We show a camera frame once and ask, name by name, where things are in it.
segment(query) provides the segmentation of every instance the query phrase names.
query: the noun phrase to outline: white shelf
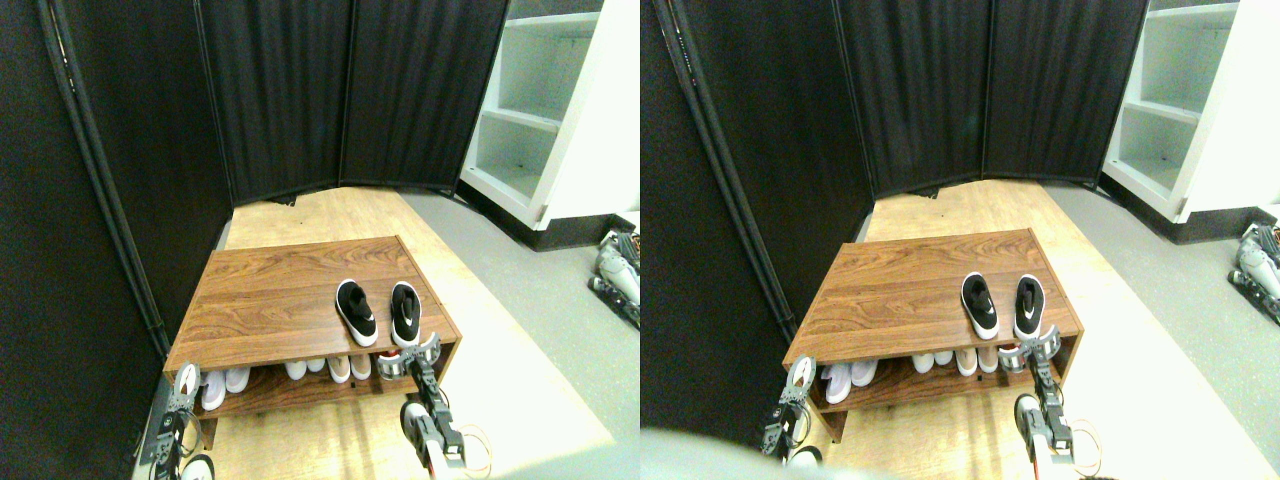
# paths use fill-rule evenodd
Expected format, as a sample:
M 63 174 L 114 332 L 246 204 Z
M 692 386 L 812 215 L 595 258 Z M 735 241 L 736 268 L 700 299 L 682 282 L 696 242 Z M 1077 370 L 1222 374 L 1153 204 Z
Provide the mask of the white shelf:
M 1231 20 L 1239 8 L 1240 4 L 1235 3 L 1155 10 L 1147 14 L 1147 22 L 1176 24 L 1184 28 L 1231 28 Z
M 1144 111 L 1148 114 L 1160 115 L 1170 120 L 1188 123 L 1192 125 L 1198 124 L 1201 118 L 1201 114 L 1198 111 L 1179 109 L 1176 106 L 1157 104 L 1153 101 L 1142 101 L 1142 100 L 1126 101 L 1124 106 L 1130 110 Z
M 484 109 L 481 114 L 498 118 L 507 122 L 515 122 L 526 127 L 532 127 L 544 132 L 556 133 L 559 132 L 561 122 L 552 120 L 545 116 L 526 114 L 524 111 L 516 111 L 509 109 Z
M 530 17 L 507 20 L 507 29 L 544 37 L 591 36 L 600 13 L 571 13 L 566 15 Z

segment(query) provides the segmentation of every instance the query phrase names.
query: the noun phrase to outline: wooden floor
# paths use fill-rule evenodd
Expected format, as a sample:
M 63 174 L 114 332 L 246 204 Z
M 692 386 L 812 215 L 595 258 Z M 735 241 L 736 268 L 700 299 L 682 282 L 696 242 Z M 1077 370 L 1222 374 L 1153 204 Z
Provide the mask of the wooden floor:
M 493 442 L 493 476 L 613 442 L 511 314 L 398 193 L 337 188 L 301 196 L 293 207 L 242 206 L 227 248 L 396 234 L 465 338 L 443 388 L 454 425 L 479 425 Z M 209 453 L 225 479 L 425 479 L 401 434 L 403 401 L 393 394 L 225 417 Z
M 937 200 L 886 198 L 876 205 L 867 241 L 1019 228 L 1036 232 L 1088 332 L 1064 396 L 1068 419 L 1088 419 L 1101 434 L 1102 475 L 1276 476 L 1199 371 L 1038 184 L 986 180 L 945 188 Z M 850 412 L 845 440 L 827 448 L 827 461 L 904 479 L 1032 479 L 1012 419 L 1019 392 L 1010 390 Z

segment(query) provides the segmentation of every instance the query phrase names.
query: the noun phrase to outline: gray floor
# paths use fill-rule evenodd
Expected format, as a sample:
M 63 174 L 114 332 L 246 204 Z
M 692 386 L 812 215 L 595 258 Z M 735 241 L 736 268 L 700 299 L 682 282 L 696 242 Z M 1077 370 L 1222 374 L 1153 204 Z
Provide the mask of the gray floor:
M 1175 246 L 1102 196 L 1074 186 L 1046 183 L 1044 188 L 1138 293 L 1280 471 L 1280 326 L 1226 282 L 1239 242 Z M 1134 348 L 1142 348 L 1142 342 L 1135 340 Z M 1196 412 L 1187 412 L 1185 419 L 1152 421 L 1194 419 Z
M 640 428 L 640 333 L 586 288 L 595 247 L 535 253 L 468 207 L 401 193 L 532 337 L 616 439 Z

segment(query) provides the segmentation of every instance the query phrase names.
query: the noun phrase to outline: folding screen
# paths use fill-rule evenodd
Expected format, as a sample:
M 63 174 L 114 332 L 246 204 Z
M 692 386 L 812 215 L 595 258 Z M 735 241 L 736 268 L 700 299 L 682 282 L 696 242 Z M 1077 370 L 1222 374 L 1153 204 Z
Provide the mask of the folding screen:
M 640 425 L 759 443 L 787 346 L 690 116 L 654 6 L 641 3 L 645 291 Z
M 989 3 L 838 4 L 877 195 L 978 178 Z
M 355 3 L 342 183 L 454 188 L 504 13 L 504 1 Z
M 201 9 L 236 204 L 335 186 L 351 3 Z
M 1146 1 L 997 1 L 984 175 L 1097 182 Z
M 42 17 L 44 1 L 0 1 L 0 472 L 119 479 L 132 471 L 160 358 L 59 92 L 65 76 L 52 68 L 58 46 Z
M 673 6 L 723 134 L 713 141 L 727 146 L 799 325 L 872 209 L 836 12 L 787 0 Z
M 55 5 L 90 143 L 172 342 L 230 216 L 196 12 L 166 0 Z

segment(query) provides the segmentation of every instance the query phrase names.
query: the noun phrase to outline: shoe rack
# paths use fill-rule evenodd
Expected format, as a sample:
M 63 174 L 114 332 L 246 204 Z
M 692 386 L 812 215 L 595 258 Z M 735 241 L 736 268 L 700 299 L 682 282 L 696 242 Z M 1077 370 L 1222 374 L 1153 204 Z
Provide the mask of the shoe rack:
M 1000 332 L 983 340 L 973 332 L 960 303 L 960 284 L 980 271 L 991 287 Z M 818 365 L 878 360 L 867 387 L 854 387 L 842 402 L 827 403 L 826 380 L 814 381 L 809 399 L 819 422 L 840 442 L 847 412 L 998 389 L 1033 390 L 1030 371 L 1018 374 L 980 369 L 963 376 L 959 358 L 919 374 L 911 355 L 1016 343 L 1012 333 L 1014 293 L 1024 274 L 1044 288 L 1041 333 L 1056 325 L 1062 347 L 1052 374 L 1066 380 L 1084 335 L 1084 326 L 1064 294 L 1039 241 L 1030 229 L 891 242 L 846 243 L 836 255 L 783 369 L 801 355 Z
M 369 347 L 356 344 L 334 305 L 338 284 L 348 278 L 365 289 L 378 320 L 378 339 Z M 197 402 L 206 445 L 219 417 L 416 392 L 407 376 L 379 378 L 376 364 L 369 379 L 344 383 L 326 370 L 293 380 L 283 366 L 397 349 L 389 311 L 392 287 L 402 280 L 422 300 L 421 338 L 440 335 L 435 371 L 443 379 L 462 335 L 399 237 L 214 252 L 164 366 L 170 381 L 183 362 L 201 371 L 253 367 L 248 387 L 227 393 L 218 408 L 205 411 Z

